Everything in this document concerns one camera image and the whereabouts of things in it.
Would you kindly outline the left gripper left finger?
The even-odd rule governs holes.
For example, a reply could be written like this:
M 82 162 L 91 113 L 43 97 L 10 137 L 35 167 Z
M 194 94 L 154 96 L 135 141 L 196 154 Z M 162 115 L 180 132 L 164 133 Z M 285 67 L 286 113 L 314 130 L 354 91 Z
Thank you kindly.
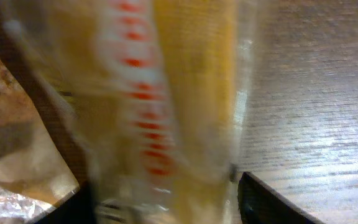
M 97 224 L 95 202 L 89 183 L 35 224 Z

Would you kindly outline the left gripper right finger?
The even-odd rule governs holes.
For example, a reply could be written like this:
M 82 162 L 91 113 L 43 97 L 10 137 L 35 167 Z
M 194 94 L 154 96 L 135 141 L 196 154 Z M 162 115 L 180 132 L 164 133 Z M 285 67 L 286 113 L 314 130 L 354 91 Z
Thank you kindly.
M 251 172 L 244 172 L 239 180 L 237 201 L 242 223 L 323 224 Z

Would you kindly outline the brown foil snack pouch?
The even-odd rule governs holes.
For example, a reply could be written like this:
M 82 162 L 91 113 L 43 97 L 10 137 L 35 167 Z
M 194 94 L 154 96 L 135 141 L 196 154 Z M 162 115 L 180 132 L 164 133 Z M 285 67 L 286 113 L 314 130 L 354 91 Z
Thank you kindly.
M 0 223 L 30 222 L 77 188 L 32 100 L 0 61 Z

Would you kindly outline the orange spaghetti packet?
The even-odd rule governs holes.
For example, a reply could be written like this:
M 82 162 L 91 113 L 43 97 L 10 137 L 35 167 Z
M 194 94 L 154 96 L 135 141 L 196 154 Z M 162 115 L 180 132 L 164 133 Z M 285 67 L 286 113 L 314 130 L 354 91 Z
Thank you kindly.
M 239 1 L 1 1 L 69 92 L 98 223 L 231 223 Z

